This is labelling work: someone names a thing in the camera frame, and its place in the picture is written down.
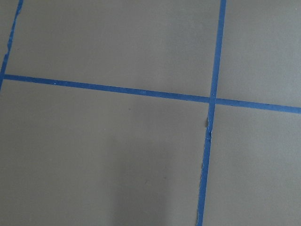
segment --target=gray painted floor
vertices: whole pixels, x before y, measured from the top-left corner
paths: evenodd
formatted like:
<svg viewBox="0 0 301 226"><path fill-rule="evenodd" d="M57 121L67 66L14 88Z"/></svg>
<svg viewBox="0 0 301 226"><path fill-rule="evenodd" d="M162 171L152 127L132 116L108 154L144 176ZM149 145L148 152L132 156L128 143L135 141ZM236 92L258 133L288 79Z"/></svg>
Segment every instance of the gray painted floor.
<svg viewBox="0 0 301 226"><path fill-rule="evenodd" d="M0 60L17 0L0 0ZM209 97L218 0L25 0L6 74ZM301 1L228 0L218 98L301 106ZM4 80L0 225L194 226L208 103ZM301 114L217 105L203 226L301 225Z"/></svg>

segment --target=gray surface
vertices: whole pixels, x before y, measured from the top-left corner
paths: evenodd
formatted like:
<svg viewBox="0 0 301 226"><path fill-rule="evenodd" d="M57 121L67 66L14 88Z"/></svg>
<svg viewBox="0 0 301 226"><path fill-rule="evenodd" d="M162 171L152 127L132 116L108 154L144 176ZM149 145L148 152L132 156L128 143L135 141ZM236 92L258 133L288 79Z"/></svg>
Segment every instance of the gray surface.
<svg viewBox="0 0 301 226"><path fill-rule="evenodd" d="M301 115L217 106L204 226L301 225Z"/></svg>
<svg viewBox="0 0 301 226"><path fill-rule="evenodd" d="M208 96L219 0L26 0L7 73Z"/></svg>
<svg viewBox="0 0 301 226"><path fill-rule="evenodd" d="M0 106L0 225L195 225L207 104L4 81Z"/></svg>
<svg viewBox="0 0 301 226"><path fill-rule="evenodd" d="M228 0L218 97L301 106L300 21L300 0Z"/></svg>
<svg viewBox="0 0 301 226"><path fill-rule="evenodd" d="M18 1L0 0L0 62L2 63L4 55L8 48L8 38L11 26L14 21Z"/></svg>

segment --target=blue tape strip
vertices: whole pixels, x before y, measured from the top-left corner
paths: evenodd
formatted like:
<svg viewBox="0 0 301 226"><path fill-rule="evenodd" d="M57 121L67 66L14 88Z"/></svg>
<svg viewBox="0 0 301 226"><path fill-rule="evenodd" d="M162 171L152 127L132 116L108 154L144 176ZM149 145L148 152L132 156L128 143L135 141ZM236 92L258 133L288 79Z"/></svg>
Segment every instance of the blue tape strip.
<svg viewBox="0 0 301 226"><path fill-rule="evenodd" d="M15 14L15 19L14 19L13 25L11 27L11 31L10 31L10 35L9 35L9 39L8 39L8 51L7 51L7 53L4 56L4 59L3 59L3 62L2 62L2 66L1 66L1 71L0 71L0 90L1 90L2 83L3 83L3 78L4 78L5 71L6 71L6 66L8 64L8 58L9 58L11 46L13 44L17 17L18 17L18 15L21 12L22 5L23 5L23 0L19 0L18 6L17 6L17 10L16 10L16 14Z"/></svg>
<svg viewBox="0 0 301 226"><path fill-rule="evenodd" d="M177 94L177 93L166 93L166 92L151 91L151 90L144 90L144 89L131 89L131 88L124 88L124 87L105 86L105 85L89 84L89 83L74 82L74 81L33 78L33 77L11 75L11 74L5 74L4 79L14 80L14 81L34 82L34 83L47 84L47 85L75 87L75 88L82 88L82 89L102 90L102 91L116 92L116 93L127 93L127 94L149 96L149 97L161 97L161 98L168 98L168 99L209 103L208 97L200 97L200 96Z"/></svg>
<svg viewBox="0 0 301 226"><path fill-rule="evenodd" d="M211 134L212 134L213 123L214 123L214 111L215 111L218 75L220 70L225 12L226 12L226 0L221 0L218 29L216 35L209 109L208 109L208 127L206 130L204 155L203 155L203 167L202 167L201 182L200 182L199 197L198 197L197 226L203 225L203 218L204 218L207 177L208 177L209 158L210 158L210 149L211 149Z"/></svg>
<svg viewBox="0 0 301 226"><path fill-rule="evenodd" d="M220 98L216 99L216 104L301 114L301 107L290 107L285 105L271 105L271 104L264 104L264 103L257 103L257 102L228 100L228 99L220 99Z"/></svg>

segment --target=torn tape edge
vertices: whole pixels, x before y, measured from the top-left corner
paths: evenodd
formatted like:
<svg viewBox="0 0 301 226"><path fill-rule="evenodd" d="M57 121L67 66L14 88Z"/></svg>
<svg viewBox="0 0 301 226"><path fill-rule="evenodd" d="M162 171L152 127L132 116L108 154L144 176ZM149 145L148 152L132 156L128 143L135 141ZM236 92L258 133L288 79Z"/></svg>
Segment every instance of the torn tape edge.
<svg viewBox="0 0 301 226"><path fill-rule="evenodd" d="M10 50L11 50L11 47L13 45L13 39L14 39L14 34L15 34L15 27L16 27L17 18L18 18L18 15L21 12L22 5L23 5L23 0L19 0L18 5L17 5L17 9L16 9L16 13L15 13L15 18L14 18L14 21L13 21L13 25L11 27L10 35L9 35L9 38L8 38L8 43L7 43L8 51L4 55L4 58L3 58L3 61L2 61L2 66L1 66L1 71L0 71L0 90L1 90L1 87L2 87L2 83L3 83L4 74L5 74L5 71L6 71L6 66L8 64Z"/></svg>
<svg viewBox="0 0 301 226"><path fill-rule="evenodd" d="M212 130L213 130L213 123L214 123L215 100L216 100L218 76L219 76L221 53L222 53L222 38L223 38L223 30L224 30L224 22L225 22L225 14L226 14L226 2L227 2L226 0L220 1L219 20L217 26L216 45L215 45L215 54L214 54L214 65L212 71L212 82L211 82L210 100L209 100L209 108L208 108L208 126L206 129L203 164L202 164L201 180L199 186L197 226L202 226L203 219L204 219L207 177L208 177L208 169L209 169Z"/></svg>

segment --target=tape line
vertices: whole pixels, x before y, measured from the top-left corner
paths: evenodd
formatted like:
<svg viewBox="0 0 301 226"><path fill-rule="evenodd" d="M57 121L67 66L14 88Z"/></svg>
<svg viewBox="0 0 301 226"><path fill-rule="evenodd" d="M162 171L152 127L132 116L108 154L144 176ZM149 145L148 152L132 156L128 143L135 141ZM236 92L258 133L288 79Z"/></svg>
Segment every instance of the tape line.
<svg viewBox="0 0 301 226"><path fill-rule="evenodd" d="M124 87L105 86L105 85L97 85L97 84L74 82L74 81L33 78L33 77L11 75L11 74L6 74L4 76L4 79L14 80L14 81L34 82L34 83L47 84L47 85L67 86L67 87L82 88L82 89L94 89L94 90L101 90L101 91L108 91L108 92L115 92L115 93L127 93L127 94L149 96L149 97L161 97L161 98L168 98L168 99L209 103L208 97L177 94L177 93L167 93L167 92L151 91L151 90L144 90L144 89L131 89L131 88L124 88Z"/></svg>
<svg viewBox="0 0 301 226"><path fill-rule="evenodd" d="M257 102L241 101L241 100L228 100L228 99L220 99L220 98L216 99L216 104L301 114L301 107L292 107L292 106L285 106L285 105L271 105L265 103L257 103Z"/></svg>
<svg viewBox="0 0 301 226"><path fill-rule="evenodd" d="M4 78L5 71L6 71L6 66L8 65L8 59L9 59L9 54L10 54L11 46L13 44L17 17L18 17L18 15L21 12L22 5L23 5L23 0L19 0L18 6L17 6L17 10L16 10L16 14L15 14L15 18L14 18L14 22L13 22L13 25L11 27L11 31L10 31L10 35L9 35L9 39L8 39L8 51L4 55L2 66L1 66L1 71L0 71L0 90L1 90L2 83L3 83L3 78Z"/></svg>
<svg viewBox="0 0 301 226"><path fill-rule="evenodd" d="M222 52L222 36L223 36L224 21L225 21L225 11L226 11L226 0L221 0L219 21L218 21L218 28L217 28L217 35L216 35L209 109L208 109L208 127L206 129L203 165L202 165L201 181L200 181L199 197L198 197L197 226L203 225L203 218L204 218L205 197L206 197L207 177L208 177L211 138L212 138L211 134L212 134L213 123L214 123L214 111L215 111L217 83L218 83L218 75L220 70L220 61L221 61L221 52Z"/></svg>

